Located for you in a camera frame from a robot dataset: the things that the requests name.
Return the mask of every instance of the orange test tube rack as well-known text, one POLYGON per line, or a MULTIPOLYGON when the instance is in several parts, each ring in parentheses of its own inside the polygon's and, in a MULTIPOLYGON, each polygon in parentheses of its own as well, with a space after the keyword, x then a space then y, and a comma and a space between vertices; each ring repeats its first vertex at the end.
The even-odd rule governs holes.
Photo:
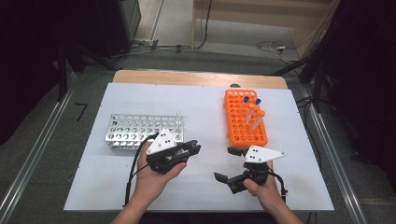
POLYGON ((264 147, 268 143, 263 120, 253 129, 252 125, 259 116, 260 106, 256 105, 248 123, 248 105, 257 100, 257 92, 254 90, 229 89, 224 95, 224 108, 226 110, 228 137, 231 147, 248 149, 251 145, 264 147), (244 103, 244 97, 248 96, 248 102, 244 103))

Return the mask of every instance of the table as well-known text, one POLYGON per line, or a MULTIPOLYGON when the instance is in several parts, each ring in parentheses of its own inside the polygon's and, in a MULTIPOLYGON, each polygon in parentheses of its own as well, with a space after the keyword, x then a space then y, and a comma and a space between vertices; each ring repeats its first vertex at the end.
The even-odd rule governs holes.
POLYGON ((258 200, 247 191, 232 194, 213 175, 217 172, 235 176, 244 171, 243 158, 228 154, 226 149, 228 139, 222 102, 225 90, 233 83, 244 88, 255 87, 254 90, 262 96, 269 139, 267 147, 278 148, 287 155, 275 161, 275 172, 283 177, 290 191, 289 207, 293 210, 333 210, 297 106, 282 77, 166 71, 116 73, 113 83, 107 86, 64 210, 122 209, 134 153, 111 150, 106 145, 104 138, 112 113, 147 114, 155 111, 155 114, 173 115, 181 110, 185 122, 184 139, 196 139, 202 148, 198 155, 189 159, 182 174, 167 185, 148 210, 262 211, 258 200), (260 85, 268 89, 258 89, 260 85))
MULTIPOLYGON (((193 0, 191 46, 196 19, 206 19, 210 0, 193 0)), ((300 58, 306 56, 332 19, 339 0, 214 0, 209 19, 289 27, 300 58)))

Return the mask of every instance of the person's left hand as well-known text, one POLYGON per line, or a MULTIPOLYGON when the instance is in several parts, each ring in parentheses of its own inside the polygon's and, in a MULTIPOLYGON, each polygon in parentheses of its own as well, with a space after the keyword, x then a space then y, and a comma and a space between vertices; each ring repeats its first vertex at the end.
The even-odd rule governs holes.
MULTIPOLYGON (((140 158, 137 161, 137 170, 147 165, 147 149, 151 143, 146 143, 142 151, 140 153, 140 158)), ((185 162, 181 162, 174 166, 168 173, 165 175, 158 174, 151 170, 148 166, 137 173, 136 178, 136 187, 134 188, 133 198, 138 198, 140 202, 146 202, 148 204, 152 203, 156 200, 166 184, 176 176, 180 174, 180 172, 186 167, 185 162)))

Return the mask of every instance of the white bracket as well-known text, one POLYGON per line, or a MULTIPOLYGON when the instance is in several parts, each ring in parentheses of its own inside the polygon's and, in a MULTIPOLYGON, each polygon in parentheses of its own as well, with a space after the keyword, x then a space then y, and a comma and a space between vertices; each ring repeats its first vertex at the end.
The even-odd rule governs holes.
POLYGON ((247 155, 245 156, 245 162, 264 163, 284 156, 286 156, 286 153, 283 151, 276 151, 266 147, 251 145, 247 151, 247 155))
POLYGON ((163 128, 158 136, 155 138, 154 142, 148 148, 147 154, 152 155, 157 152, 165 151, 171 147, 175 147, 177 142, 175 137, 171 134, 169 129, 163 128))

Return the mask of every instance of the white tabletop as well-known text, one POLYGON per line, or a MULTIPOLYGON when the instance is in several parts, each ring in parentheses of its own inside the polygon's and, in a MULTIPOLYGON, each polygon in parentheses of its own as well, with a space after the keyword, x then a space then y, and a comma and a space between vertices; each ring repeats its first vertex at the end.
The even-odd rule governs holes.
MULTIPOLYGON (((124 204, 134 153, 111 150, 105 143, 111 114, 184 117, 185 141, 197 140, 198 155, 165 188, 149 211, 247 212, 261 211, 258 200, 245 190, 232 194, 214 172, 241 175, 244 159, 227 152, 224 92, 229 88, 109 83, 82 155, 65 211, 114 211, 124 204)), ((333 210, 291 91, 254 89, 265 110, 266 147, 286 152, 274 161, 289 191, 292 210, 333 210)))

